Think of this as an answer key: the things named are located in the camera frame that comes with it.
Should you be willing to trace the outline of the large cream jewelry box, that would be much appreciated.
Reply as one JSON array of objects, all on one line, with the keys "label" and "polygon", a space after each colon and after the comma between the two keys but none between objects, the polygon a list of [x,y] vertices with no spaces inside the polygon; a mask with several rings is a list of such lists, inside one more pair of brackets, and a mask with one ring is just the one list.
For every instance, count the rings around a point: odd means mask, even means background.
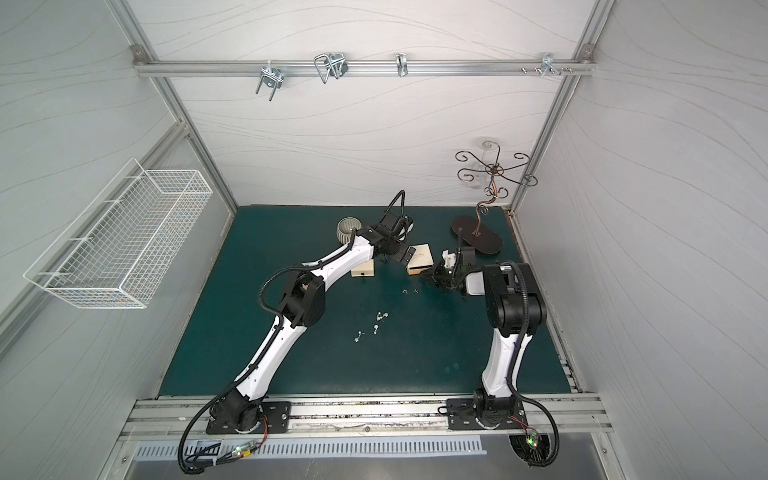
[{"label": "large cream jewelry box", "polygon": [[433,256],[428,244],[414,245],[409,252],[412,254],[406,270],[409,275],[418,275],[434,265]]}]

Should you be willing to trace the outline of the small cream jewelry box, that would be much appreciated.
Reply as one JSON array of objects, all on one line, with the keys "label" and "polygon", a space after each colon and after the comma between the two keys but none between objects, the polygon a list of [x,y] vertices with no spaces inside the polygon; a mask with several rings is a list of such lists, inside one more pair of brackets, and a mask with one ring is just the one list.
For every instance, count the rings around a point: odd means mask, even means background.
[{"label": "small cream jewelry box", "polygon": [[350,275],[353,278],[362,278],[362,277],[372,277],[375,274],[375,263],[373,260],[368,260],[366,262],[363,262],[357,266],[355,266],[351,271]]}]

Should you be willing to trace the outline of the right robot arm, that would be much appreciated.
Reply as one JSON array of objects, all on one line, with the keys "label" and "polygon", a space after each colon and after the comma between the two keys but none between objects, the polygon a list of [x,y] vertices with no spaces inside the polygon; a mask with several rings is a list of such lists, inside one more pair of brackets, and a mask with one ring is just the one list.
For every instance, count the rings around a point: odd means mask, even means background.
[{"label": "right robot arm", "polygon": [[517,406],[525,402],[517,385],[519,370],[527,346],[546,322],[547,307],[529,264],[474,265],[469,262],[469,249],[461,245],[420,273],[439,288],[464,291],[469,290],[467,280],[473,274],[482,280],[493,337],[471,409],[477,420],[490,426],[502,413],[518,413]]}]

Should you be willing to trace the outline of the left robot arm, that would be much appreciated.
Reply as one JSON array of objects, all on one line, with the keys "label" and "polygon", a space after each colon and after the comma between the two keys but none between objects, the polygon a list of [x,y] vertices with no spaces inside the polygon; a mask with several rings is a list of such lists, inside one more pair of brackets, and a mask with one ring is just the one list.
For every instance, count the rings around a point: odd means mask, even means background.
[{"label": "left robot arm", "polygon": [[376,224],[354,230],[347,243],[329,255],[279,270],[277,274],[286,274],[288,280],[278,306],[268,306],[265,290],[259,291],[259,305],[275,316],[270,333],[244,370],[210,402],[211,417],[240,432],[254,429],[280,365],[297,340],[324,315],[330,287],[376,255],[399,252],[412,228],[409,216],[386,212]]}]

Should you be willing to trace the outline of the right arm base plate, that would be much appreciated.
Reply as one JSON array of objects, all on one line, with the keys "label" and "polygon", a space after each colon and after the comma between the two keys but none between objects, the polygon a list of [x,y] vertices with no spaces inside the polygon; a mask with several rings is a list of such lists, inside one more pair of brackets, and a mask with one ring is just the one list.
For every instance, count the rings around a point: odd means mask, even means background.
[{"label": "right arm base plate", "polygon": [[449,398],[437,413],[447,418],[451,431],[524,430],[527,427],[522,403],[513,398]]}]

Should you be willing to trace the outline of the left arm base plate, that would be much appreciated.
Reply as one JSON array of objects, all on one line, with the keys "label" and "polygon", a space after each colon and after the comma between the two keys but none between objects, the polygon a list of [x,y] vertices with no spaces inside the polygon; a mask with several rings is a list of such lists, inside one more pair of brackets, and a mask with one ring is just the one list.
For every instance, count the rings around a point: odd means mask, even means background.
[{"label": "left arm base plate", "polygon": [[288,431],[292,403],[289,401],[267,401],[261,404],[258,419],[249,427],[236,426],[222,414],[211,414],[206,425],[208,435],[256,435],[267,433],[282,434]]}]

